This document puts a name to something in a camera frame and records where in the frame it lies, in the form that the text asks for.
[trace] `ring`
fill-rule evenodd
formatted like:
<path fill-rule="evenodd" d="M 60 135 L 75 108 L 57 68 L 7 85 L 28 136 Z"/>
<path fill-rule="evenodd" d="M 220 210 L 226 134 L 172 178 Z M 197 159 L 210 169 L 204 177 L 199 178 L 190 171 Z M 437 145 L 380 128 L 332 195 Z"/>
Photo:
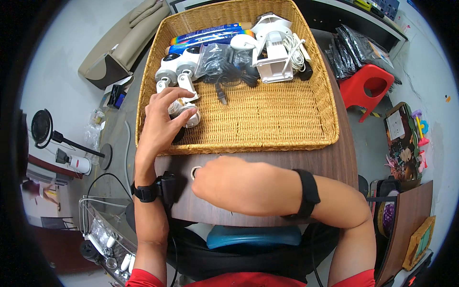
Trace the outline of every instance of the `ring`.
<path fill-rule="evenodd" d="M 191 169 L 191 179 L 195 180 L 195 172 L 200 168 L 202 168 L 202 166 L 195 166 Z"/>

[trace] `red shirt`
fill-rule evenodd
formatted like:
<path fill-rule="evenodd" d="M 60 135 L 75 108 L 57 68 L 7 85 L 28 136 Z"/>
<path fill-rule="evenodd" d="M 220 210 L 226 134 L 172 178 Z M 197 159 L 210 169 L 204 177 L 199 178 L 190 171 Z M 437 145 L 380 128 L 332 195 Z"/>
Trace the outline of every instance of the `red shirt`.
<path fill-rule="evenodd" d="M 361 272 L 347 278 L 333 287 L 374 287 L 374 269 Z M 209 287 L 209 286 L 238 286 L 238 287 L 304 287 L 303 282 L 285 278 L 281 276 L 256 273 L 241 272 L 222 274 L 207 280 L 194 282 L 186 285 L 187 287 Z M 142 269 L 132 270 L 132 275 L 126 282 L 126 287 L 164 287 L 155 276 Z"/>

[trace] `black wristband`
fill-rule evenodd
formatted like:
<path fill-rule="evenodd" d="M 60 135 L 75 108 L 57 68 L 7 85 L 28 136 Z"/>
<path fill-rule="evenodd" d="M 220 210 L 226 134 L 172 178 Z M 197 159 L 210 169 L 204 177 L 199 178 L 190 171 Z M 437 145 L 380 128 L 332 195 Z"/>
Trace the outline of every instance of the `black wristband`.
<path fill-rule="evenodd" d="M 320 202 L 317 184 L 312 173 L 302 170 L 294 169 L 298 172 L 301 178 L 302 185 L 302 199 L 300 209 L 297 214 L 283 216 L 285 219 L 306 219 L 311 216 L 314 206 Z"/>

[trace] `blue seat cushion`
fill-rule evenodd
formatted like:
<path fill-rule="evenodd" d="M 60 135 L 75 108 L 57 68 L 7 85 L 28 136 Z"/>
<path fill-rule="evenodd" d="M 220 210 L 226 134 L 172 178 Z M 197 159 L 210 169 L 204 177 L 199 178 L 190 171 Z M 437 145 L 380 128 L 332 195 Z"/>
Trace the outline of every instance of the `blue seat cushion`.
<path fill-rule="evenodd" d="M 207 247 L 214 249 L 235 244 L 259 247 L 280 244 L 297 246 L 301 243 L 301 239 L 301 231 L 297 225 L 248 228 L 216 225 L 207 236 Z"/>

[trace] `woven rattan tray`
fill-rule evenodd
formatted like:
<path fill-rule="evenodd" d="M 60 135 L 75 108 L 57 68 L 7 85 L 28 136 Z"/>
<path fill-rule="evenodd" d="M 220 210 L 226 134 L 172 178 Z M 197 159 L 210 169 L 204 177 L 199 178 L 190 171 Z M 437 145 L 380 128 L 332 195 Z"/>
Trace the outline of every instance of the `woven rattan tray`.
<path fill-rule="evenodd" d="M 255 23 L 274 12 L 291 22 L 292 32 L 306 40 L 313 75 L 308 81 L 224 87 L 228 104 L 217 99 L 215 86 L 195 82 L 202 118 L 167 154 L 315 150 L 338 140 L 339 126 L 330 79 L 317 44 L 301 12 L 291 0 L 233 0 L 190 9 L 165 18 L 148 55 L 140 86 L 135 143 L 139 142 L 145 106 L 156 93 L 155 73 L 173 37 L 235 22 Z"/>

